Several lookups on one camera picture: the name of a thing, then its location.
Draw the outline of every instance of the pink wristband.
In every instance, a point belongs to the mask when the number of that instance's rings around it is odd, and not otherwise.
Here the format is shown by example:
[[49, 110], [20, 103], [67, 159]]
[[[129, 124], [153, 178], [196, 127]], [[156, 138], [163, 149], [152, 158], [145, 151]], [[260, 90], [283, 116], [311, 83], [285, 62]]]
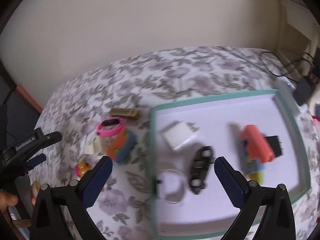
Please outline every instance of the pink wristband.
[[[117, 126], [111, 130], [102, 130], [103, 127], [115, 125], [115, 124], [117, 124]], [[120, 117], [107, 118], [97, 125], [96, 134], [102, 137], [112, 137], [120, 133], [123, 127], [124, 127], [124, 121], [122, 118]]]

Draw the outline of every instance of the white wall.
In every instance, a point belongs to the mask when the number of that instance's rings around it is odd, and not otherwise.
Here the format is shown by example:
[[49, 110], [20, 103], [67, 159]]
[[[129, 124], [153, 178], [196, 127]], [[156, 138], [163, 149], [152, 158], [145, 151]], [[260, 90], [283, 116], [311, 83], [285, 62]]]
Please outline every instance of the white wall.
[[42, 106], [88, 70], [161, 49], [273, 49], [279, 0], [24, 0], [0, 36], [0, 58]]

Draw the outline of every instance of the tray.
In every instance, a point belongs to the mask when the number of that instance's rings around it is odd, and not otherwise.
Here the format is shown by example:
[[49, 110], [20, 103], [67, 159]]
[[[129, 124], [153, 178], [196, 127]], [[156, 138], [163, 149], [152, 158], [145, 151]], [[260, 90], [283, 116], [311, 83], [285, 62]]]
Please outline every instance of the tray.
[[[197, 139], [180, 154], [174, 154], [161, 136], [161, 130], [176, 121], [194, 123]], [[278, 90], [246, 91], [208, 96], [159, 105], [153, 108], [150, 130], [150, 156], [153, 177], [160, 171], [177, 169], [189, 176], [196, 150], [212, 146], [215, 156], [224, 156], [235, 170], [241, 171], [239, 133], [247, 124], [255, 124], [265, 136], [278, 135], [283, 155], [266, 163], [262, 186], [287, 186], [291, 203], [311, 187], [305, 146], [294, 117]], [[207, 186], [199, 195], [187, 191], [184, 201], [169, 204], [151, 198], [152, 226], [156, 238], [200, 239], [223, 235], [239, 213], [210, 167]], [[254, 224], [260, 222], [263, 209]]]

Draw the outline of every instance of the metal bolt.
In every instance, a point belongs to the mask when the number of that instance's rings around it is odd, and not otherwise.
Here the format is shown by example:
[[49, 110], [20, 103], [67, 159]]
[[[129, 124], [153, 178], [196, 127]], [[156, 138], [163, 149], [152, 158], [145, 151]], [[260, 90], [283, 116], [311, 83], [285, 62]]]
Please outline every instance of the metal bolt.
[[279, 184], [279, 188], [282, 189], [282, 190], [285, 190], [286, 189], [285, 184], [282, 184], [282, 183]]
[[76, 179], [74, 179], [74, 180], [70, 181], [69, 184], [70, 184], [70, 186], [76, 186], [76, 185], [78, 185], [78, 181]]
[[42, 190], [46, 190], [48, 188], [48, 184], [43, 184], [41, 187], [40, 187]]
[[258, 183], [257, 183], [255, 180], [250, 180], [250, 181], [249, 181], [249, 185], [250, 185], [251, 187], [256, 187], [256, 186], [258, 185]]

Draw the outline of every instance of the table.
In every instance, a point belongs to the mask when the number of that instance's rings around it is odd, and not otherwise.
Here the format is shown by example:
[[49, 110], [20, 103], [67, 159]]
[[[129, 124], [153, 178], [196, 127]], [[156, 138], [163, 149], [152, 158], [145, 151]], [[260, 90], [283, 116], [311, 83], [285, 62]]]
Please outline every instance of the table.
[[[44, 133], [60, 131], [63, 139], [43, 150], [47, 160], [30, 172], [31, 182], [38, 180], [52, 187], [68, 184], [76, 178], [75, 165], [86, 158], [83, 147], [98, 121], [107, 117], [112, 107], [136, 107], [142, 117], [127, 122], [138, 137], [131, 159], [125, 165], [114, 165], [104, 192], [87, 211], [108, 240], [153, 239], [149, 227], [151, 187], [146, 178], [151, 108], [211, 94], [272, 88], [274, 76], [266, 67], [279, 73], [282, 65], [272, 54], [263, 54], [264, 65], [258, 58], [261, 51], [233, 47], [166, 49], [119, 60], [68, 81], [55, 90], [36, 125]], [[311, 189], [293, 205], [297, 239], [304, 240], [320, 213], [320, 157], [309, 112], [301, 116], [298, 126], [311, 174]], [[74, 237], [81, 239], [68, 210], [64, 213]], [[249, 231], [248, 240], [257, 226]]]

